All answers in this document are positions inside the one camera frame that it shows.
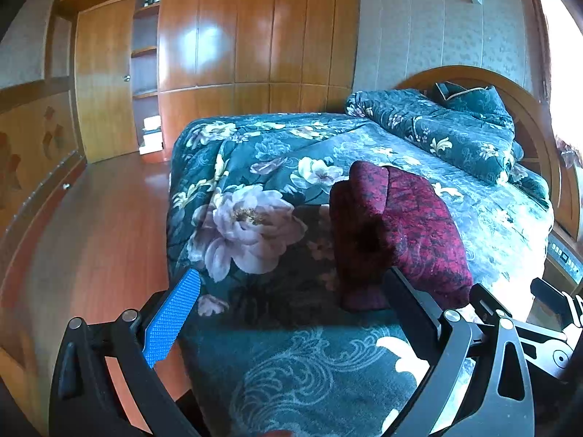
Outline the dark red knitted garment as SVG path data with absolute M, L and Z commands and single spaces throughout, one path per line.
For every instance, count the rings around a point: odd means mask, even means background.
M 449 209 L 426 178 L 355 161 L 348 180 L 331 188 L 329 216 L 344 309 L 388 308 L 382 282 L 393 266 L 442 308 L 468 304 L 473 279 L 465 247 Z

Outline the bedside control panel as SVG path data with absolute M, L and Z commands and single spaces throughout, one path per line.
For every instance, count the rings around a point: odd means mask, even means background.
M 545 270 L 574 286 L 582 280 L 582 261 L 554 232 L 548 235 Z

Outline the teal floral bed blanket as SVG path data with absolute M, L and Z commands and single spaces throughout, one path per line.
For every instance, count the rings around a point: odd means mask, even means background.
M 473 279 L 526 317 L 554 215 L 346 114 L 256 114 L 188 124 L 173 149 L 169 275 L 201 274 L 179 342 L 214 436 L 379 436 L 427 366 L 387 312 L 338 304 L 329 194 L 368 161 L 427 178 Z

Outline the wooden curved headboard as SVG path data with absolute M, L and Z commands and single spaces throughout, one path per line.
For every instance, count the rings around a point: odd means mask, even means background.
M 398 89 L 429 90 L 437 82 L 465 88 L 493 86 L 516 124 L 516 138 L 524 149 L 522 164 L 542 175 L 551 189 L 555 222 L 574 242 L 582 241 L 582 169 L 567 168 L 555 145 L 549 111 L 529 92 L 490 70 L 450 65 L 428 69 L 396 85 Z

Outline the folded teal floral quilt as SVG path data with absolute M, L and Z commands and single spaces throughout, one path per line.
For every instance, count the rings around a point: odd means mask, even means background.
M 433 102 L 416 89 L 358 91 L 345 112 L 367 117 L 389 133 L 465 171 L 489 185 L 509 182 L 539 205 L 551 207 L 547 182 L 520 165 L 524 150 L 513 128 L 482 121 Z

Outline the dark teal pillow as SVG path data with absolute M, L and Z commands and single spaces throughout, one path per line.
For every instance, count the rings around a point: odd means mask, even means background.
M 448 110 L 462 111 L 500 127 L 514 127 L 511 114 L 494 86 L 468 89 L 447 81 L 439 82 L 428 90 L 428 97 Z

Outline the open wooden shelf unit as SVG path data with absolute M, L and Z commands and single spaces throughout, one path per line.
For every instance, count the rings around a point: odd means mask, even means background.
M 163 150 L 158 104 L 158 21 L 161 0 L 136 0 L 132 18 L 129 83 L 141 156 Z

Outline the wooden door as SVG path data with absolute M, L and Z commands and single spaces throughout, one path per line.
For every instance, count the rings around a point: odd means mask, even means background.
M 74 79 L 87 161 L 136 152 L 129 83 L 134 0 L 111 0 L 78 15 Z

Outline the wooden wardrobe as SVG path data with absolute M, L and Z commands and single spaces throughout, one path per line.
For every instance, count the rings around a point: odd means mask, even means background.
M 359 9 L 360 0 L 161 0 L 165 149 L 198 118 L 342 111 Z

